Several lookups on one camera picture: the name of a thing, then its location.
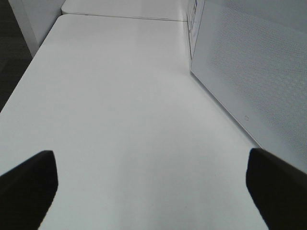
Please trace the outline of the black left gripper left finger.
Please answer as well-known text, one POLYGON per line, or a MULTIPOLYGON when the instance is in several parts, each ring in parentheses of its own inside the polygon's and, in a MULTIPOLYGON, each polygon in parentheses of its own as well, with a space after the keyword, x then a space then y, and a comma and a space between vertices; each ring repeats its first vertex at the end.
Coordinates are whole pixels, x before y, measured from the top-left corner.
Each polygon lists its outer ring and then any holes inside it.
POLYGON ((0 176, 0 228, 37 230, 59 186, 54 152, 44 150, 0 176))

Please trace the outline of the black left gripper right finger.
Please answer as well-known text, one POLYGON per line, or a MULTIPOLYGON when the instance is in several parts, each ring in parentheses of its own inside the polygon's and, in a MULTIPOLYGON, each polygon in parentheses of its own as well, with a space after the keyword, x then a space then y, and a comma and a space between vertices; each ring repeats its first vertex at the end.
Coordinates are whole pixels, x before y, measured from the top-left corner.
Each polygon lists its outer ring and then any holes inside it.
POLYGON ((307 175, 270 152, 252 148, 246 186, 270 230, 307 228, 307 175))

